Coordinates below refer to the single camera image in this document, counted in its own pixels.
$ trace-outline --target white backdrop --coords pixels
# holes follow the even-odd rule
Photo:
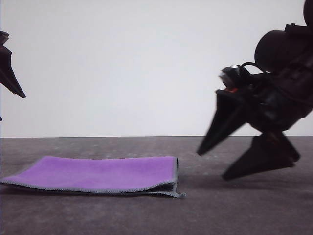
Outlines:
[[[304,0],[1,0],[26,99],[1,89],[2,137],[204,135],[217,75],[253,61]],[[311,135],[313,116],[289,135]],[[235,135],[254,135],[246,125]]]

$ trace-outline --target black cable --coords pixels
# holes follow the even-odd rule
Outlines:
[[[245,62],[245,63],[243,63],[243,64],[239,67],[239,75],[240,75],[240,76],[243,75],[243,74],[242,74],[242,73],[243,73],[243,69],[244,69],[244,67],[247,66],[247,65],[255,66],[255,67],[257,67],[259,70],[261,70],[262,73],[268,74],[262,67],[260,67],[260,66],[257,65],[256,63],[253,63],[253,62]],[[310,106],[311,108],[313,108],[313,103],[307,102],[307,101],[305,101],[305,100],[303,100],[303,99],[294,98],[294,97],[290,96],[290,95],[289,95],[286,91],[284,91],[282,88],[280,88],[280,87],[278,87],[276,84],[274,84],[272,80],[269,80],[269,81],[270,81],[270,83],[273,85],[273,87],[274,87],[275,89],[277,89],[277,90],[278,90],[283,96],[285,96],[287,99],[290,99],[290,100],[292,100],[292,101],[294,101],[294,102],[297,102],[297,103],[301,103],[301,104],[308,105],[308,106]]]

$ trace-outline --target gray table surface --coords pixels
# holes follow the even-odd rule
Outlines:
[[[312,235],[313,137],[290,137],[294,168],[230,182],[220,175],[250,145],[230,137],[203,157],[201,137],[1,139],[1,177],[44,155],[68,158],[179,158],[178,191],[165,196],[34,193],[1,186],[2,235]]]

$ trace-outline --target purple cloth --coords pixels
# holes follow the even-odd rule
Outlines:
[[[171,156],[105,160],[45,156],[1,183],[53,191],[181,197],[176,193],[177,164]]]

